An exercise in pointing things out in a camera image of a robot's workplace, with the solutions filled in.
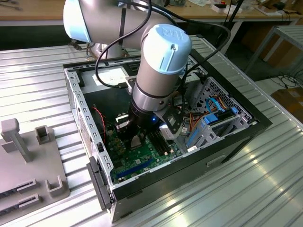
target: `black cable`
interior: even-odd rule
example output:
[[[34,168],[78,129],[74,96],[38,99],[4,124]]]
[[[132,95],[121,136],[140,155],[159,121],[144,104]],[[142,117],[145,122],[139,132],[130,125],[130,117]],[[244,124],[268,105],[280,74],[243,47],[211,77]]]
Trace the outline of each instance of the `black cable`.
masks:
[[[141,10],[140,10],[138,7],[142,7],[142,8],[148,9],[148,6],[145,6],[145,5],[142,5],[142,4],[133,2],[133,1],[132,1],[132,2],[129,2],[128,0],[117,0],[117,1],[118,1],[118,2],[122,2],[122,3],[130,4],[130,5],[134,6],[134,8],[135,8],[136,10],[139,10],[139,11],[141,11]],[[160,15],[162,15],[162,16],[164,16],[164,17],[166,17],[168,20],[170,20],[170,22],[171,22],[174,26],[179,27],[179,25],[176,23],[176,21],[175,21],[173,18],[171,18],[167,13],[164,13],[163,11],[158,10],[158,9],[156,9],[156,8],[152,8],[151,10],[154,11],[154,12],[156,12],[156,13],[158,13],[158,14],[160,14]]]
[[[231,7],[232,7],[232,1],[231,1],[230,4],[229,4],[229,9],[228,9],[226,18],[225,18],[224,23],[223,23],[224,26],[225,26],[225,24],[226,24],[226,21],[227,21],[229,12],[231,11]],[[216,42],[215,42],[215,44],[214,44],[215,46],[217,46],[217,45],[219,44],[219,40],[221,40],[221,37],[222,37],[222,32],[220,32],[220,33],[218,34],[218,36],[217,36],[217,38],[216,38]]]
[[[197,68],[198,66],[200,66],[201,64],[203,64],[205,61],[207,61],[208,59],[210,59],[211,57],[213,57],[215,54],[217,54],[228,42],[228,40],[230,39],[231,37],[231,32],[228,28],[226,28],[225,26],[222,26],[222,25],[219,25],[219,24],[213,24],[213,23],[208,23],[208,22],[203,22],[203,21],[195,21],[195,20],[191,20],[191,19],[186,19],[184,17],[181,17],[179,16],[178,14],[175,14],[171,11],[169,11],[168,9],[164,8],[164,7],[161,7],[161,6],[158,6],[157,4],[155,3],[152,3],[152,6],[154,6],[155,8],[161,10],[161,11],[164,11],[165,13],[167,14],[170,14],[171,16],[173,17],[176,17],[177,19],[180,19],[180,20],[183,20],[183,21],[186,21],[186,22],[189,22],[189,23],[195,23],[195,24],[202,24],[202,25],[208,25],[208,26],[217,26],[217,27],[220,27],[221,29],[223,29],[224,31],[227,32],[227,38],[225,39],[225,41],[214,51],[212,52],[210,55],[208,55],[202,62],[198,62],[196,65],[194,65],[192,68],[190,68],[186,74],[183,76],[182,78],[182,81],[183,83],[185,83],[185,80],[186,80],[186,77],[187,75],[193,71],[195,68]]]
[[[296,87],[296,86],[302,87],[302,85],[301,85],[302,81],[301,81],[301,83],[299,83],[299,81],[298,81],[298,79],[296,78],[296,76],[297,76],[297,75],[295,75],[295,76],[292,77],[292,76],[289,76],[289,75],[287,75],[287,74],[284,74],[283,72],[279,72],[279,75],[273,76],[273,77],[269,77],[268,79],[270,79],[271,81],[273,81],[274,83],[280,85],[281,87],[283,87],[283,88],[285,88],[285,89],[288,89],[288,88],[290,88],[290,87]],[[281,85],[280,83],[274,81],[273,78],[279,79],[280,82],[281,82],[283,85]],[[288,83],[286,83],[286,82],[283,81],[283,80],[287,80],[287,81],[289,81],[289,82],[291,82],[291,83],[293,83],[293,84],[288,84]]]
[[[109,48],[111,48],[113,45],[115,45],[116,43],[118,43],[120,40],[123,40],[129,36],[131,36],[132,34],[136,33],[137,31],[139,31],[141,28],[143,28],[145,26],[145,24],[148,22],[148,20],[150,19],[151,17],[151,11],[152,11],[152,0],[148,0],[148,12],[147,12],[147,16],[145,18],[145,20],[137,27],[135,28],[133,31],[117,38],[116,40],[114,40],[113,42],[111,42],[109,45],[107,45],[107,47],[105,47],[103,49],[103,51],[99,54],[97,60],[96,60],[96,65],[95,65],[95,74],[96,74],[96,77],[98,79],[98,81],[103,84],[104,86],[106,87],[111,87],[111,88],[126,88],[127,87],[127,84],[126,83],[122,83],[122,84],[117,84],[117,85],[110,85],[110,84],[107,84],[105,82],[103,82],[101,80],[101,78],[99,77],[99,73],[98,73],[98,65],[99,65],[99,62],[102,58],[102,56],[109,50]]]
[[[178,14],[175,14],[171,11],[169,11],[168,9],[162,7],[162,6],[159,6],[155,3],[152,3],[152,6],[154,6],[155,8],[161,10],[161,11],[164,11],[166,12],[167,14],[179,19],[179,20],[183,20],[183,21],[186,21],[186,22],[189,22],[189,23],[194,23],[194,24],[201,24],[201,25],[208,25],[208,26],[217,26],[217,27],[220,27],[222,28],[223,30],[225,30],[227,33],[231,33],[229,29],[227,29],[226,27],[222,26],[222,25],[219,25],[219,24],[213,24],[213,23],[208,23],[208,22],[203,22],[203,21],[196,21],[196,20],[191,20],[191,19],[186,19],[184,17],[181,17],[179,16]]]

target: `desk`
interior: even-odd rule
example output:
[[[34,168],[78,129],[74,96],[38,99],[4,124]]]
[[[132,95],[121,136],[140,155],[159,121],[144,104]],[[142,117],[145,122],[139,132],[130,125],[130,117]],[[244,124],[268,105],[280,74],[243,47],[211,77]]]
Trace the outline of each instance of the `desk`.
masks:
[[[65,0],[20,0],[19,2],[23,11],[0,7],[0,26],[63,25],[62,17]],[[226,18],[225,13],[216,13],[210,9],[209,5],[201,7],[189,1],[184,7],[168,6],[167,9],[182,17],[205,22],[222,22]],[[303,16],[295,14],[291,15],[288,20],[291,21],[291,25],[295,25],[301,17]],[[222,53],[226,53],[242,22],[282,21],[282,16],[269,17],[253,9],[237,15],[234,21],[236,23],[231,30],[231,38],[226,46],[222,48]]]
[[[214,51],[205,39],[191,38],[203,57]],[[69,46],[0,52],[0,120],[17,117],[25,131],[36,125],[52,127],[71,190],[69,197],[3,227],[113,226],[90,180],[64,82],[62,64],[85,59],[85,51]],[[115,226],[302,226],[303,125],[221,53],[209,62],[273,125],[231,161]],[[7,106],[15,110],[9,116]]]

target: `aluminum workbench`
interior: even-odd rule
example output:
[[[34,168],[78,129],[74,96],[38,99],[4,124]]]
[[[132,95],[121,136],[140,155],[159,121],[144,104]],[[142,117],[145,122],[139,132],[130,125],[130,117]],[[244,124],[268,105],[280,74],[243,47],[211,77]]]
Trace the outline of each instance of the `aluminum workbench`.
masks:
[[[203,56],[213,51],[192,40]],[[85,59],[68,46],[0,52],[0,120],[18,118],[20,133],[53,127],[71,190],[4,226],[303,226],[303,126],[220,53],[209,62],[273,125],[231,161],[111,224],[86,169],[64,81],[62,64]]]

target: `cardboard box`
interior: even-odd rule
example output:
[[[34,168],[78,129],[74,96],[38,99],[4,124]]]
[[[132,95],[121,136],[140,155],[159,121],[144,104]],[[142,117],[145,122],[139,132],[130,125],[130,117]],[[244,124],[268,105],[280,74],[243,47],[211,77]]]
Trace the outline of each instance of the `cardboard box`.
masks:
[[[281,89],[271,96],[303,123],[303,88]]]

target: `red wire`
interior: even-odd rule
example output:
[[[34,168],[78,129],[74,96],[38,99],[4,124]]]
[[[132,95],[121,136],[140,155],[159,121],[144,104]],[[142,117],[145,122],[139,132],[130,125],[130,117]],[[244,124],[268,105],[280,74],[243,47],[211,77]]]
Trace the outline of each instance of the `red wire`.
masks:
[[[105,143],[106,133],[105,133],[105,123],[104,123],[103,115],[102,115],[102,113],[101,113],[97,108],[95,108],[95,107],[93,107],[93,106],[92,106],[91,108],[93,108],[95,111],[97,111],[98,114],[100,115],[101,119],[102,119],[102,123],[103,123],[103,132],[104,132],[104,143]]]

